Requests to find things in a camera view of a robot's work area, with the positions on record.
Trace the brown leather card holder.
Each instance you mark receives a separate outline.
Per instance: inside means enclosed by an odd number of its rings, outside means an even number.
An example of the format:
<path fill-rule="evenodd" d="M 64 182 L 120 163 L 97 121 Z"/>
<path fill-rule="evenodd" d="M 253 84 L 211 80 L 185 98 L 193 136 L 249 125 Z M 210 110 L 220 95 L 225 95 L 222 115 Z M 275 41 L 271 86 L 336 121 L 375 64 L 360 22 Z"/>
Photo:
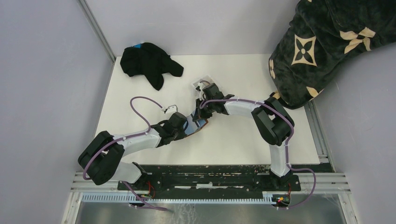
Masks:
<path fill-rule="evenodd" d="M 207 119 L 198 119 L 196 121 L 193 121 L 193 117 L 193 114 L 190 114 L 187 117 L 187 127 L 184 131 L 187 136 L 199 132 L 204 126 L 209 123 Z"/>

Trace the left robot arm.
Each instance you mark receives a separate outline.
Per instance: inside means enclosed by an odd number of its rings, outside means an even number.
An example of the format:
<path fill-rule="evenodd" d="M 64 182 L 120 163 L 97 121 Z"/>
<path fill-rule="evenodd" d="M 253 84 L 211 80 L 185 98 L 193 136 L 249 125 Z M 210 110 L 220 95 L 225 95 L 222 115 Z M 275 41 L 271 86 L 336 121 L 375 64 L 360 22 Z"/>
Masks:
<path fill-rule="evenodd" d="M 186 137 L 188 119 L 175 112 L 168 120 L 151 125 L 142 133 L 111 135 L 100 132 L 82 152 L 78 163 L 85 171 L 85 180 L 102 185 L 109 180 L 129 183 L 134 189 L 143 189 L 147 184 L 146 172 L 136 163 L 122 162 L 126 155 L 162 147 Z"/>

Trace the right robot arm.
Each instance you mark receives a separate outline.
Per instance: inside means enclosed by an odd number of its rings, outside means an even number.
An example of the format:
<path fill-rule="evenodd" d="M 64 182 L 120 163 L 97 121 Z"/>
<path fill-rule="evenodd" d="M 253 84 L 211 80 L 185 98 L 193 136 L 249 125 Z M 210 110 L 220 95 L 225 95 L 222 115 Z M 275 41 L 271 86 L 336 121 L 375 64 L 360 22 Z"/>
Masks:
<path fill-rule="evenodd" d="M 213 113 L 238 115 L 253 119 L 261 137 L 269 144 L 271 165 L 270 185 L 275 190 L 284 189 L 291 174 L 288 142 L 294 134 L 294 121 L 273 96 L 264 101 L 224 95 L 215 83 L 202 80 L 194 84 L 199 97 L 192 121 L 209 119 Z"/>

